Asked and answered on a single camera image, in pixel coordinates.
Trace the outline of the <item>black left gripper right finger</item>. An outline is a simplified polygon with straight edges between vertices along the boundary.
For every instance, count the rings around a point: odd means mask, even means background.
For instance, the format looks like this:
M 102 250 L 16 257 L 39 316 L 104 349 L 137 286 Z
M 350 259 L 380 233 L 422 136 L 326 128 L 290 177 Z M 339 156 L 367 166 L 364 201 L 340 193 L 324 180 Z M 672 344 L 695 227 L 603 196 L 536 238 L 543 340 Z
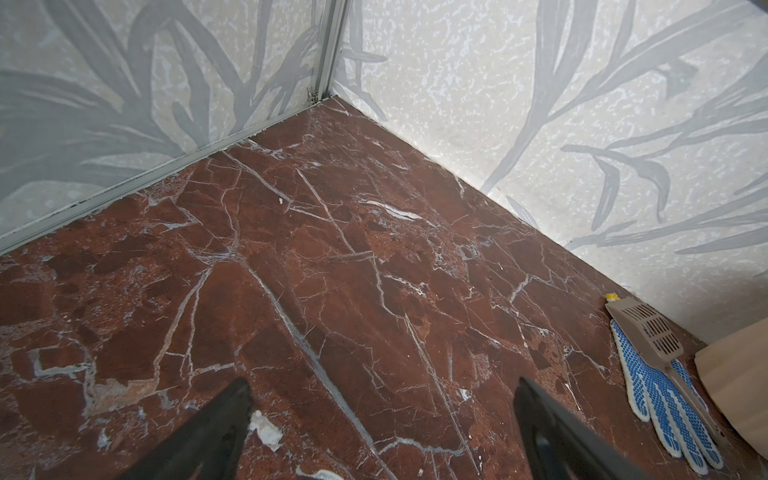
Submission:
M 533 478 L 648 477 L 533 380 L 519 379 L 513 405 Z

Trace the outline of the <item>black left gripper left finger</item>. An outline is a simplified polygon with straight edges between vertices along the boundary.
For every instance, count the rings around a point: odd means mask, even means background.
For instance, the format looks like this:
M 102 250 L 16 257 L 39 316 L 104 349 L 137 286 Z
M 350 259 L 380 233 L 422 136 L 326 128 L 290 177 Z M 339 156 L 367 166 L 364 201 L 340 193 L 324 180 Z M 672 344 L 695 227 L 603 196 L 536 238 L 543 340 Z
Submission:
M 232 381 L 121 479 L 233 479 L 253 407 L 249 383 Z

